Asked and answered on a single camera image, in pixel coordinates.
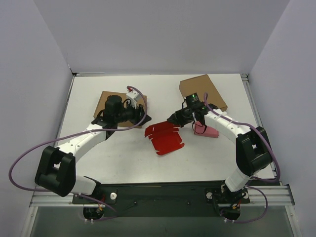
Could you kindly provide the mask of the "red paper box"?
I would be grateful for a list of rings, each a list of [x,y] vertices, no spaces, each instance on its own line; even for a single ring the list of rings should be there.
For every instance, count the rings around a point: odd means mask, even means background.
[[[156,154],[164,156],[184,147],[179,128],[179,125],[167,121],[152,124],[145,129],[145,137],[151,140]]]

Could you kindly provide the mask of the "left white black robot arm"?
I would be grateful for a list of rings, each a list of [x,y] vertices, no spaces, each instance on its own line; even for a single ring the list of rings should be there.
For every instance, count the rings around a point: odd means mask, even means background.
[[[35,183],[61,197],[83,194],[90,203],[101,198],[100,182],[87,176],[79,176],[76,163],[99,143],[108,140],[118,125],[130,122],[142,126],[151,120],[144,106],[145,98],[133,90],[123,100],[118,95],[108,96],[101,110],[85,131],[57,147],[46,147],[41,155]]]

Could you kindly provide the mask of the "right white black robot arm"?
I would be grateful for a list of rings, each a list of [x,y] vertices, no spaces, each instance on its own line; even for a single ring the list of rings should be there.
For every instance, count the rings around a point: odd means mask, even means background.
[[[200,122],[203,126],[214,128],[235,144],[237,168],[226,178],[224,187],[231,193],[237,192],[273,162],[271,147],[263,128],[235,121],[217,106],[208,104],[206,99],[206,93],[203,101],[196,93],[185,97],[186,107],[175,111],[167,121],[179,127]]]

